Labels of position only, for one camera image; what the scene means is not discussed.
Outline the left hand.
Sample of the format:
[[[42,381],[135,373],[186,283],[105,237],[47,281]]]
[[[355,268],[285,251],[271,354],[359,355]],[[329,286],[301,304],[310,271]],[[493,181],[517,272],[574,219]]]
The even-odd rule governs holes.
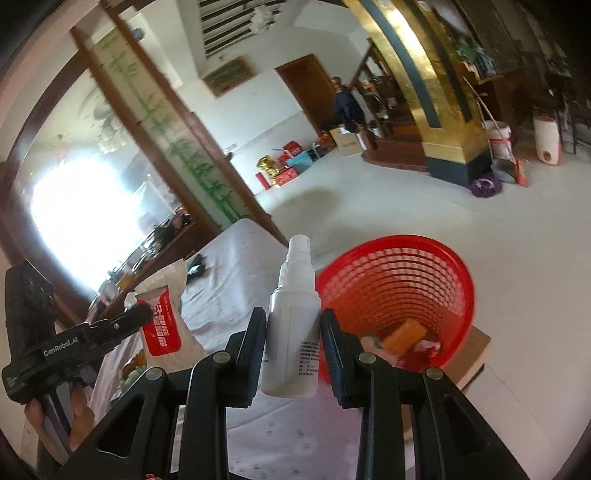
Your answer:
[[[41,443],[59,464],[65,464],[94,428],[95,416],[79,382],[33,399],[24,413]]]

